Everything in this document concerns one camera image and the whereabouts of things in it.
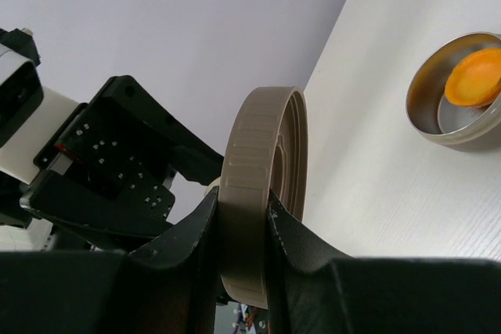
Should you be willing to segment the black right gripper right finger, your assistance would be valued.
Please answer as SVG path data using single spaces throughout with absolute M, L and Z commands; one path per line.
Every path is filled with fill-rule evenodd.
M 350 257 L 275 195 L 266 218 L 273 333 L 497 333 L 500 265 L 459 258 Z

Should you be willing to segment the beige metal container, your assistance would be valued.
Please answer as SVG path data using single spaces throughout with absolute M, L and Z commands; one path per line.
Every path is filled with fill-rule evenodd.
M 426 140 L 469 153 L 500 150 L 499 96 L 474 108 L 455 106 L 445 97 L 445 82 L 463 58 L 499 46 L 499 34 L 469 33 L 444 44 L 421 65 L 410 82 L 405 110 Z

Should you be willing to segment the beige round lid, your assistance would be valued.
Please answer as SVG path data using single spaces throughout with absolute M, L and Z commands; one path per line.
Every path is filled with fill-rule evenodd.
M 298 87 L 260 87 L 234 120 L 218 193 L 219 270 L 234 300 L 266 308 L 265 230 L 274 193 L 303 217 L 308 169 L 305 97 Z

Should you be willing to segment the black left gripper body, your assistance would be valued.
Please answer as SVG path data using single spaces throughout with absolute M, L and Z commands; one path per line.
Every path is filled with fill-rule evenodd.
M 130 76 L 110 78 L 79 106 L 44 156 L 50 163 L 20 205 L 99 248 L 125 250 L 168 230 L 176 175 L 209 185 L 223 161 Z

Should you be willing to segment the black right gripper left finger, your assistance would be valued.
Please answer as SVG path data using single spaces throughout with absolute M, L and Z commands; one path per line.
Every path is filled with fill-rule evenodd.
M 5 252 L 4 333 L 211 333 L 218 190 L 131 253 Z

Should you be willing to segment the orange round food piece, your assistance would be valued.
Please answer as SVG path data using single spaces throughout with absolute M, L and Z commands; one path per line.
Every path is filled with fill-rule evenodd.
M 483 48 L 463 58 L 445 83 L 444 95 L 454 106 L 483 107 L 500 93 L 500 48 Z

